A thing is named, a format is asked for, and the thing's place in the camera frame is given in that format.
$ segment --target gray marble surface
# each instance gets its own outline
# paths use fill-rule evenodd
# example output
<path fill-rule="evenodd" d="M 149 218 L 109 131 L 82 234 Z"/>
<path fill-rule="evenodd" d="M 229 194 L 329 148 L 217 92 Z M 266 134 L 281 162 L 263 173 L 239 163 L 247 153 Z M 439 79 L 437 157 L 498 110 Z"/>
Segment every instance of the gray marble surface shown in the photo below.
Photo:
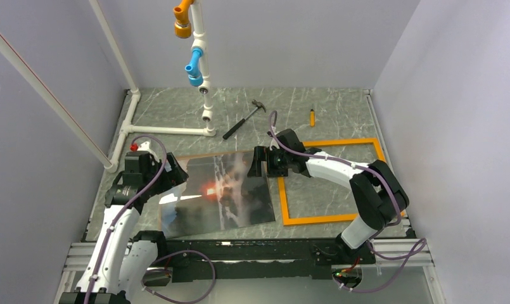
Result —
<path fill-rule="evenodd" d="M 163 88 L 141 90 L 141 101 L 134 115 L 134 125 L 155 127 L 203 128 L 202 95 L 193 88 Z M 327 140 L 376 137 L 374 119 L 363 97 L 362 89 L 328 88 L 220 88 L 210 94 L 214 101 L 214 119 L 217 129 L 215 137 L 157 135 L 169 151 L 176 156 L 206 153 L 231 152 L 252 149 L 256 145 L 267 146 L 268 113 L 259 110 L 235 135 L 224 141 L 221 136 L 243 115 L 253 109 L 252 99 L 263 102 L 268 112 L 277 110 L 277 130 L 293 129 L 300 140 Z M 124 119 L 129 96 L 120 115 Z M 309 126 L 309 110 L 314 105 L 316 126 Z M 130 134 L 122 153 L 120 168 L 124 167 L 124 155 L 132 139 Z M 324 148 L 330 154 L 356 162 L 371 162 L 376 159 L 369 145 L 354 145 Z M 104 197 L 115 174 L 105 172 L 98 190 L 97 200 L 88 225 L 86 239 L 98 238 L 104 211 Z M 228 231 L 219 231 L 186 239 L 255 239 L 255 238 L 332 238 L 349 223 L 283 226 L 279 191 L 275 179 L 270 179 L 270 192 L 276 221 Z M 308 179 L 292 174 L 286 178 L 286 192 L 290 217 L 308 217 L 355 213 L 357 209 L 350 191 L 323 180 Z M 158 200 L 150 199 L 134 229 L 158 230 Z M 386 229 L 382 236 L 405 236 L 402 226 Z"/>

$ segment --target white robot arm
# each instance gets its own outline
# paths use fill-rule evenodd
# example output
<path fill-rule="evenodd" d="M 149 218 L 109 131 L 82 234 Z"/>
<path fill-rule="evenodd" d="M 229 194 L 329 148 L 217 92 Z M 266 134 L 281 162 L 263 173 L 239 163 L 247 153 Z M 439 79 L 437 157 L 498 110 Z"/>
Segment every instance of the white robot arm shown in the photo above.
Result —
<path fill-rule="evenodd" d="M 181 197 L 188 175 L 178 165 L 172 153 L 167 153 L 164 170 L 152 187 L 124 211 L 116 225 L 112 224 L 128 200 L 149 183 L 161 165 L 162 162 L 158 160 L 156 153 L 150 149 L 150 142 L 134 146 L 132 151 L 128 152 L 125 170 L 117 175 L 106 194 L 104 222 L 91 261 L 77 283 L 75 292 L 63 293 L 60 304 L 85 303 L 84 298 L 88 291 L 90 292 L 88 303 L 130 303 L 129 300 L 135 291 L 141 289 L 141 279 L 146 269 L 158 257 L 167 255 L 162 231 L 140 231 L 133 240 L 129 254 L 124 257 L 128 250 L 130 235 L 148 198 L 158 194 L 174 196 L 176 200 Z M 108 231 L 111 233 L 107 243 L 104 244 Z M 98 273 L 93 274 L 97 260 L 100 260 Z"/>
<path fill-rule="evenodd" d="M 385 162 L 355 163 L 332 157 L 317 148 L 305 149 L 291 129 L 275 135 L 270 147 L 255 147 L 248 176 L 262 176 L 261 162 L 266 163 L 268 177 L 288 176 L 288 170 L 292 169 L 352 190 L 359 216 L 336 238 L 342 247 L 341 254 L 347 257 L 354 257 L 368 239 L 398 217 L 395 206 L 401 212 L 409 205 L 406 193 Z M 388 187 L 377 190 L 382 182 Z"/>

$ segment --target white wall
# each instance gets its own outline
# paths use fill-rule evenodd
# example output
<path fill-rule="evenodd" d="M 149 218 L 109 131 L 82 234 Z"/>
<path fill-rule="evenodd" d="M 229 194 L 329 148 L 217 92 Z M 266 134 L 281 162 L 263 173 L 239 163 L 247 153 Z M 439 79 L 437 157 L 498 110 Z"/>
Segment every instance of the white wall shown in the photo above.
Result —
<path fill-rule="evenodd" d="M 0 0 L 0 31 L 107 151 L 123 87 L 71 0 Z M 52 303 L 103 167 L 0 54 L 0 303 Z"/>
<path fill-rule="evenodd" d="M 510 303 L 510 1 L 422 0 L 374 88 L 449 303 Z"/>
<path fill-rule="evenodd" d="M 419 0 L 204 0 L 213 86 L 369 87 Z M 180 0 L 100 4 L 141 87 L 189 86 Z"/>

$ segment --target pipe elbow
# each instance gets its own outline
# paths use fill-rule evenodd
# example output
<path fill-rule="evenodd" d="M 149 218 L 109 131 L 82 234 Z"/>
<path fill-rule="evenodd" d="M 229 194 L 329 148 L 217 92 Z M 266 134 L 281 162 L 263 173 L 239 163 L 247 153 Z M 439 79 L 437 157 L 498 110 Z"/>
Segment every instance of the pipe elbow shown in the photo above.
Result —
<path fill-rule="evenodd" d="M 203 54 L 204 52 L 202 49 L 194 47 L 191 51 L 191 60 L 184 68 L 188 73 L 189 83 L 194 87 L 200 86 L 204 81 L 199 69 L 199 59 L 203 56 Z"/>
<path fill-rule="evenodd" d="M 189 22 L 188 9 L 193 4 L 194 0 L 182 0 L 178 6 L 172 11 L 176 17 L 174 23 L 174 34 L 178 38 L 189 38 L 191 37 L 191 22 Z"/>

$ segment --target orange handle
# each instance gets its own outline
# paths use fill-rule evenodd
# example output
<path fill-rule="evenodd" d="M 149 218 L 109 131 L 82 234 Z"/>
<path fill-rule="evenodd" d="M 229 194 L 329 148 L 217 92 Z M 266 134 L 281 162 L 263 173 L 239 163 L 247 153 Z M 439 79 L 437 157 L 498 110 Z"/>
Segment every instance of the orange handle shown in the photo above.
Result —
<path fill-rule="evenodd" d="M 191 37 L 191 22 L 189 22 L 188 9 L 193 0 L 182 0 L 172 11 L 176 17 L 174 34 L 179 38 Z"/>
<path fill-rule="evenodd" d="M 314 110 L 310 109 L 310 126 L 314 127 L 316 124 L 316 119 L 314 118 Z"/>

